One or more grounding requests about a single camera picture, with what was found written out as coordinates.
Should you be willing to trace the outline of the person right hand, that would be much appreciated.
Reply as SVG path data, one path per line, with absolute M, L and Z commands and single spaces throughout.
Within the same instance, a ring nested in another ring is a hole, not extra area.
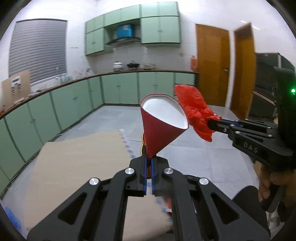
M 287 209 L 295 208 L 295 170 L 287 170 L 284 172 L 269 171 L 269 169 L 261 164 L 259 176 L 259 201 L 267 199 L 270 196 L 271 184 L 276 186 L 285 186 L 285 196 L 283 202 Z

